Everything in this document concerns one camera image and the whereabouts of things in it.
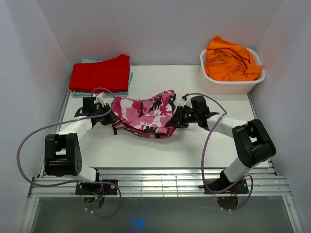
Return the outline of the crumpled orange garment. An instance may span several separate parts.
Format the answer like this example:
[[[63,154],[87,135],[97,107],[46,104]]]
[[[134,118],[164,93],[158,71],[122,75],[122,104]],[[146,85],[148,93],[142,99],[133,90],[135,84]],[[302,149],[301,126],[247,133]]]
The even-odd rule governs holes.
[[[262,72],[262,65],[255,64],[247,48],[228,42],[218,35],[207,45],[206,56],[205,73],[216,81],[255,81]]]

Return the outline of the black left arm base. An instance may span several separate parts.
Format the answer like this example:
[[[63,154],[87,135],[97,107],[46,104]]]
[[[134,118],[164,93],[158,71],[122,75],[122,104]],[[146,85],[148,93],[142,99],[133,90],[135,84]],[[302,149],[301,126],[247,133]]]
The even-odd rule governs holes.
[[[116,195],[117,189],[114,185],[110,184],[116,184],[118,185],[118,180],[102,180],[103,182],[109,182],[109,184],[101,183],[101,184],[77,184],[75,189],[76,195]]]

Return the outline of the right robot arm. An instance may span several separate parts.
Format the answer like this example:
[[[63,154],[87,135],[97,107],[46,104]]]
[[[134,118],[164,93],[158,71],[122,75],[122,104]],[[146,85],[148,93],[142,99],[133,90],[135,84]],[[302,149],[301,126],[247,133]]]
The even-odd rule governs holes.
[[[276,148],[263,123],[259,119],[241,121],[228,118],[223,113],[209,110],[205,94],[191,93],[191,106],[178,106],[167,127],[186,128],[190,123],[208,131],[207,139],[213,132],[226,135],[234,140],[237,158],[221,173],[218,179],[208,184],[203,179],[203,187],[210,193],[230,193],[248,172],[276,154]]]

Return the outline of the white plastic basin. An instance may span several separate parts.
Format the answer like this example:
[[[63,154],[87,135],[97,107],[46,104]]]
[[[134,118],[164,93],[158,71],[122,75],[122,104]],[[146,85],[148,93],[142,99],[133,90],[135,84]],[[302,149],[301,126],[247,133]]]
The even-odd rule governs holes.
[[[238,45],[209,45],[201,52],[200,61],[201,84],[208,94],[247,94],[265,78],[257,53]]]

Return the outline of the folded red garment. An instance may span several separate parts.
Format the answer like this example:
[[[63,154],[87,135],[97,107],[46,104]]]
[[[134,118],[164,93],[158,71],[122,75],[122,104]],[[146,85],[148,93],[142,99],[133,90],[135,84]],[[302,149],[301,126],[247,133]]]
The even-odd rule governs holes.
[[[91,93],[103,87],[112,93],[127,92],[130,79],[130,57],[124,54],[95,63],[77,63],[73,66],[69,89]]]

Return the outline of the aluminium table frame rails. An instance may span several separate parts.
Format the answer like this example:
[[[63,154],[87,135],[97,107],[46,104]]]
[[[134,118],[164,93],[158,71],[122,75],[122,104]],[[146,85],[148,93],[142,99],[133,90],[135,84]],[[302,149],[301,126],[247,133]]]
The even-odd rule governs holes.
[[[212,181],[219,177],[221,169],[205,169],[205,178]],[[199,186],[203,184],[200,169],[99,169],[103,180],[118,180],[124,198],[146,197],[203,197],[216,196],[205,194]],[[292,192],[286,177],[277,176],[271,167],[255,168],[250,172],[253,177],[253,196],[291,196]],[[41,176],[34,179],[42,184],[67,181],[64,177]],[[29,197],[74,197],[76,184],[70,183],[57,187],[32,186]]]

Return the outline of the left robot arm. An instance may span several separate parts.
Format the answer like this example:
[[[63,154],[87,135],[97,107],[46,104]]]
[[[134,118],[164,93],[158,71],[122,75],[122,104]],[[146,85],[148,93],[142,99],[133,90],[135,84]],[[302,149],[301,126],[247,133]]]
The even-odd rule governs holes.
[[[103,193],[104,184],[99,179],[99,170],[83,164],[79,140],[97,123],[106,126],[118,120],[104,99],[102,93],[83,98],[83,106],[74,115],[75,121],[58,133],[45,137],[45,173],[86,182],[78,187],[91,194]]]

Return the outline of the pink camouflage trousers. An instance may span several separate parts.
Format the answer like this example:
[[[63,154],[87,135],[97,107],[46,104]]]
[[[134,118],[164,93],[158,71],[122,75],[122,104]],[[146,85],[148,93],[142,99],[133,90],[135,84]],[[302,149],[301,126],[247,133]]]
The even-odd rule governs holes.
[[[145,100],[116,97],[112,103],[112,112],[119,118],[113,123],[116,129],[143,138],[168,138],[176,129],[175,126],[166,125],[176,111],[174,90],[161,92]]]

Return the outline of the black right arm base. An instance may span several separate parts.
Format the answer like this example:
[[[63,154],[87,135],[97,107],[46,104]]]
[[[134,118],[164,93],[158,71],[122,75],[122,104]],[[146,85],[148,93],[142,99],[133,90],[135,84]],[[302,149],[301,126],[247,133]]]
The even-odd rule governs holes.
[[[212,192],[207,190],[204,185],[200,185],[199,188],[203,189],[205,194],[248,194],[249,193],[246,180],[239,181],[233,187],[221,193],[219,191],[223,190],[225,187],[221,187],[220,189],[213,189],[214,186],[212,186],[211,184],[214,182],[219,183],[217,179],[206,180],[206,183],[209,186],[209,188],[212,190]]]

